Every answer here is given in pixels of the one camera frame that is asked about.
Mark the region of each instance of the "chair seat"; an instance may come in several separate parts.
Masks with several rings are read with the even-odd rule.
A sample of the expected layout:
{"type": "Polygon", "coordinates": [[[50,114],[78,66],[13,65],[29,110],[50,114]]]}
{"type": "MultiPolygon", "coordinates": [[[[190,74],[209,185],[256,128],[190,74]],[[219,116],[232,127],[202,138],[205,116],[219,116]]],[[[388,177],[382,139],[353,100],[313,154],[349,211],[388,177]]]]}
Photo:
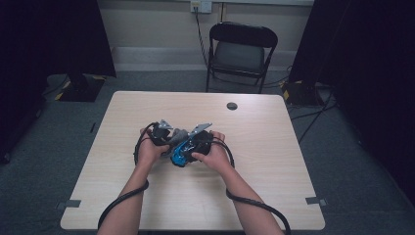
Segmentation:
{"type": "Polygon", "coordinates": [[[264,49],[262,47],[218,42],[212,68],[261,74],[263,63],[264,49]]]}

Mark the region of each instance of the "wall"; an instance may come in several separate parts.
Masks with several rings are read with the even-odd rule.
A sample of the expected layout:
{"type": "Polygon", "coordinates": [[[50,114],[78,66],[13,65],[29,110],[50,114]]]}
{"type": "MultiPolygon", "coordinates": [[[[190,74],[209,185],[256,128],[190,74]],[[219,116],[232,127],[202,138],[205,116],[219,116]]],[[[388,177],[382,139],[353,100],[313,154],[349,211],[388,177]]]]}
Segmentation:
{"type": "MultiPolygon", "coordinates": [[[[100,1],[99,5],[112,47],[180,48],[200,52],[198,26],[195,14],[190,13],[189,2],[113,0],[100,1]]],[[[311,6],[212,3],[212,13],[199,14],[199,21],[206,47],[208,31],[220,18],[267,26],[279,36],[277,53],[288,56],[285,62],[288,65],[300,45],[310,11],[311,6]]]]}

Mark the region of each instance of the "black folding chair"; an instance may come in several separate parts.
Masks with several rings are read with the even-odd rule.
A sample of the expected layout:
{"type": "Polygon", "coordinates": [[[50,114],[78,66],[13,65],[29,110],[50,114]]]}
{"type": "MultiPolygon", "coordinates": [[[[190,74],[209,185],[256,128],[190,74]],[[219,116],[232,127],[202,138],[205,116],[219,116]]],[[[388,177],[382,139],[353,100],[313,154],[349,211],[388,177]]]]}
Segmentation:
{"type": "Polygon", "coordinates": [[[210,74],[216,72],[256,78],[258,94],[268,72],[272,53],[278,43],[277,35],[269,28],[242,23],[218,23],[210,29],[208,51],[207,87],[210,74]],[[217,41],[215,50],[213,42],[217,41]],[[265,58],[265,49],[269,53],[265,58]]]}

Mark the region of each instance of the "gray carpet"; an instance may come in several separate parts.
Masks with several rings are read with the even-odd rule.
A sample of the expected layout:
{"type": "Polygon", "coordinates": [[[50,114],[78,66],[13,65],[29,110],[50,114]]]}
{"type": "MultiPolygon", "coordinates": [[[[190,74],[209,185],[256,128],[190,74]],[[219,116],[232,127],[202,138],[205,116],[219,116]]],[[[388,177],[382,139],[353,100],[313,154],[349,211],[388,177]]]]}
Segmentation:
{"type": "MultiPolygon", "coordinates": [[[[286,75],[284,71],[271,71],[266,83],[286,75]]],[[[50,76],[50,88],[64,78],[50,76]]],[[[69,199],[114,92],[204,92],[205,78],[204,71],[123,71],[118,78],[105,82],[95,103],[56,102],[59,91],[47,95],[42,115],[11,153],[11,162],[0,165],[0,234],[95,234],[63,230],[60,220],[64,211],[57,210],[56,205],[69,199]]],[[[263,93],[281,94],[279,88],[272,87],[275,84],[267,86],[271,87],[263,93]]],[[[220,81],[214,81],[212,87],[220,87],[221,92],[257,91],[256,87],[220,81]]],[[[329,90],[320,92],[327,99],[329,90]]],[[[288,106],[288,110],[294,118],[319,109],[288,106]]],[[[293,120],[299,138],[313,118],[293,120]]],[[[326,199],[328,206],[322,207],[326,220],[323,230],[293,234],[415,234],[413,208],[384,168],[358,144],[356,130],[340,109],[324,112],[300,147],[317,197],[326,199]]]]}

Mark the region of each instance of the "electrical cord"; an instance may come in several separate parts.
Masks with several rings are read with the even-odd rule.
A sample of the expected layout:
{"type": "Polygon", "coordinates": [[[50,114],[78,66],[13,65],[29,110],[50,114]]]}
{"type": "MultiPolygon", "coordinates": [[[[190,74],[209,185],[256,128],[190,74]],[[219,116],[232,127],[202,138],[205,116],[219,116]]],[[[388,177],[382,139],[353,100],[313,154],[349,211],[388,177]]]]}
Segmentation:
{"type": "MultiPolygon", "coordinates": [[[[141,145],[141,143],[142,143],[144,140],[148,139],[148,138],[143,139],[144,134],[145,134],[145,133],[147,133],[147,130],[148,130],[151,126],[154,126],[154,125],[156,125],[156,124],[157,124],[156,122],[152,122],[152,123],[150,123],[149,125],[147,125],[147,126],[144,128],[144,130],[142,131],[142,133],[141,133],[141,135],[140,135],[140,137],[139,137],[139,139],[138,139],[138,141],[137,141],[137,145],[135,146],[135,151],[134,151],[134,161],[135,161],[135,163],[136,163],[136,164],[137,164],[137,159],[138,159],[138,151],[139,151],[140,145],[141,145]]],[[[218,144],[218,145],[222,146],[222,147],[226,150],[226,152],[227,152],[227,154],[228,154],[229,163],[232,165],[232,167],[234,167],[234,168],[235,168],[235,161],[234,161],[234,158],[233,158],[233,156],[232,156],[232,153],[231,153],[231,151],[230,151],[229,147],[225,144],[225,142],[224,142],[224,141],[222,141],[222,140],[220,140],[220,139],[218,139],[218,138],[214,138],[214,139],[216,139],[216,140],[205,141],[205,143],[218,144]]],[[[128,192],[128,193],[126,193],[126,194],[124,194],[124,195],[122,195],[122,196],[118,197],[118,198],[117,198],[117,199],[115,199],[112,203],[110,203],[110,204],[107,206],[107,208],[103,211],[103,213],[101,214],[101,216],[100,216],[100,219],[99,219],[99,221],[98,221],[98,229],[101,227],[101,225],[102,225],[102,223],[104,222],[104,219],[107,217],[108,213],[109,213],[109,212],[110,212],[110,211],[111,211],[111,210],[112,210],[112,209],[113,209],[116,205],[120,204],[121,202],[125,201],[126,199],[129,199],[129,198],[131,198],[131,197],[133,197],[133,196],[135,196],[135,195],[137,195],[137,194],[140,194],[140,193],[144,192],[144,191],[145,191],[145,190],[149,187],[149,185],[150,185],[149,181],[148,181],[148,180],[146,180],[146,183],[145,183],[142,187],[140,187],[140,188],[138,188],[138,189],[135,189],[135,190],[133,190],[133,191],[130,191],[130,192],[128,192]]],[[[247,198],[242,198],[242,197],[235,196],[235,195],[233,195],[231,192],[229,192],[229,190],[228,190],[228,189],[226,189],[226,196],[227,196],[229,199],[233,200],[233,201],[240,202],[240,203],[244,203],[244,204],[248,204],[248,205],[252,205],[252,206],[255,206],[255,207],[259,207],[259,208],[265,209],[265,210],[267,210],[267,211],[269,211],[269,212],[271,212],[271,213],[274,213],[274,214],[275,214],[275,215],[277,215],[277,216],[281,219],[281,221],[283,222],[284,227],[285,227],[285,230],[286,230],[286,234],[287,234],[287,235],[291,235],[291,228],[290,228],[290,224],[289,224],[289,222],[288,222],[287,218],[286,218],[286,217],[284,217],[284,215],[283,215],[283,214],[281,214],[281,213],[280,213],[279,211],[277,211],[276,209],[274,209],[274,208],[272,208],[272,207],[268,206],[267,204],[264,204],[264,203],[262,203],[262,202],[256,201],[256,200],[252,200],[252,199],[247,199],[247,198]]]]}
{"type": "MultiPolygon", "coordinates": [[[[232,165],[232,167],[235,168],[235,162],[234,162],[232,153],[231,153],[229,147],[222,140],[220,140],[220,141],[206,141],[206,143],[214,143],[214,144],[218,144],[218,145],[222,146],[228,154],[230,164],[232,165]]],[[[282,213],[280,213],[279,211],[277,211],[276,209],[268,206],[265,203],[262,203],[262,202],[259,202],[259,201],[256,201],[256,200],[235,196],[231,192],[229,192],[228,189],[226,189],[226,196],[230,200],[233,200],[233,201],[236,201],[236,202],[239,202],[239,203],[248,204],[248,205],[255,206],[255,207],[259,207],[259,208],[265,209],[265,210],[267,210],[271,213],[274,213],[283,222],[285,230],[286,230],[286,235],[291,235],[291,227],[290,227],[290,224],[289,224],[287,218],[284,217],[284,215],[282,213]]]]}
{"type": "Polygon", "coordinates": [[[140,187],[138,189],[134,189],[134,190],[132,190],[132,191],[130,191],[130,192],[128,192],[128,193],[126,193],[126,194],[118,197],[112,203],[110,203],[110,205],[107,206],[107,208],[104,210],[104,212],[100,216],[100,219],[98,221],[98,229],[100,229],[102,223],[104,222],[104,219],[107,217],[108,213],[116,205],[120,204],[121,202],[123,202],[123,201],[125,201],[125,200],[127,200],[127,199],[129,199],[129,198],[131,198],[131,197],[133,197],[135,195],[137,195],[137,194],[140,194],[140,193],[144,192],[144,190],[146,190],[146,189],[149,188],[149,185],[150,185],[149,180],[146,179],[146,183],[142,187],[140,187]]]}
{"type": "Polygon", "coordinates": [[[273,87],[280,87],[281,86],[281,81],[283,81],[283,80],[285,80],[285,79],[287,79],[287,78],[289,78],[290,77],[290,68],[292,68],[293,66],[288,66],[287,68],[286,68],[286,72],[287,72],[287,75],[286,76],[284,76],[283,78],[281,78],[281,79],[279,79],[279,80],[277,80],[277,81],[273,81],[273,82],[269,82],[269,83],[264,83],[263,84],[263,88],[273,88],[273,87]]]}
{"type": "Polygon", "coordinates": [[[329,111],[329,110],[331,110],[331,109],[333,109],[333,108],[335,108],[337,106],[338,106],[338,104],[336,103],[336,104],[334,104],[334,105],[332,105],[329,108],[326,108],[324,110],[320,110],[320,111],[317,111],[317,112],[314,112],[314,113],[310,113],[310,114],[306,114],[306,115],[301,115],[301,116],[293,117],[293,118],[291,118],[291,120],[295,120],[295,119],[299,119],[299,118],[305,118],[305,117],[309,117],[309,116],[313,116],[313,115],[318,115],[321,112],[329,111]]]}
{"type": "Polygon", "coordinates": [[[308,132],[308,130],[311,128],[311,126],[317,121],[318,117],[320,117],[320,115],[323,114],[323,112],[327,111],[327,106],[329,105],[329,102],[330,102],[330,99],[332,98],[333,92],[334,92],[334,89],[330,92],[330,95],[329,95],[329,98],[327,98],[326,104],[323,106],[323,108],[319,112],[317,112],[317,116],[314,117],[311,124],[307,127],[307,129],[304,131],[304,133],[300,137],[299,143],[301,143],[301,141],[304,138],[305,134],[308,132]]]}
{"type": "Polygon", "coordinates": [[[196,23],[198,24],[199,42],[201,43],[202,55],[204,57],[205,66],[208,67],[208,61],[207,61],[207,55],[206,55],[206,51],[205,51],[204,40],[202,39],[201,26],[199,24],[199,8],[194,7],[193,9],[195,10],[195,13],[196,13],[195,14],[196,15],[196,23]]]}

